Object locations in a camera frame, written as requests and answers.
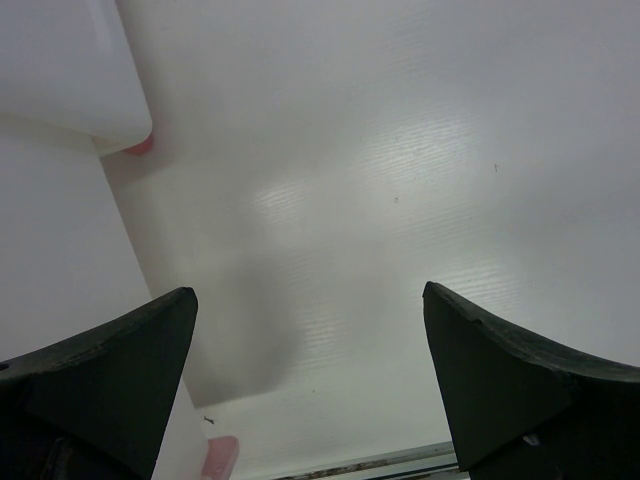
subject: white surface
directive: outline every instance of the white surface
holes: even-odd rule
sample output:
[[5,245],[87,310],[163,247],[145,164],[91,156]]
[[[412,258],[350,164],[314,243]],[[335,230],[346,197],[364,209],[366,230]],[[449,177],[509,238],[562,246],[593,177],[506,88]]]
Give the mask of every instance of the white surface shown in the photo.
[[[0,158],[0,360],[150,300],[89,137],[0,116]],[[155,480],[200,478],[198,420],[181,382]]]
[[151,118],[114,0],[7,0],[0,114],[94,137],[101,153],[143,141]]
[[448,438],[427,280],[640,365],[640,4],[120,7],[157,144],[105,166],[237,479]]

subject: red object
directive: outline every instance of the red object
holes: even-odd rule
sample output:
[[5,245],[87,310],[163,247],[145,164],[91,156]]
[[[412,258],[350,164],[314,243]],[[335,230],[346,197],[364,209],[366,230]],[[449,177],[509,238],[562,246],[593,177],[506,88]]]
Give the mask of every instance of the red object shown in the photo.
[[138,145],[134,145],[133,147],[125,148],[123,152],[130,153],[131,155],[144,155],[145,153],[149,153],[151,148],[153,147],[153,132],[149,134],[149,136],[140,142]]
[[209,439],[209,453],[202,467],[202,480],[228,480],[239,452],[240,443],[236,437]]

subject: black plastic part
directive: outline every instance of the black plastic part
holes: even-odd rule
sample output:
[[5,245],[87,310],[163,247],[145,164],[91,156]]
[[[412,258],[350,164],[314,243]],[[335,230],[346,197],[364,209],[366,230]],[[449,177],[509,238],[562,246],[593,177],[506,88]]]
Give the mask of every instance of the black plastic part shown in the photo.
[[473,480],[640,478],[639,368],[513,325],[442,285],[423,296],[461,470]]
[[151,478],[197,309],[180,288],[2,362],[0,478]]

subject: pink object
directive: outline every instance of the pink object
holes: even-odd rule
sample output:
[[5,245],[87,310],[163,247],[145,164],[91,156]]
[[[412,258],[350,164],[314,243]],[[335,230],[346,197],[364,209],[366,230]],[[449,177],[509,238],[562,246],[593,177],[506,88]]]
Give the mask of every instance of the pink object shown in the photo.
[[239,452],[240,442],[236,437],[209,439],[209,453],[202,467],[202,480],[228,480]]
[[145,140],[143,140],[137,145],[134,145],[133,147],[125,148],[123,152],[130,153],[131,155],[140,156],[140,155],[144,155],[145,153],[148,153],[151,150],[151,147],[153,147],[153,132],[150,133]]

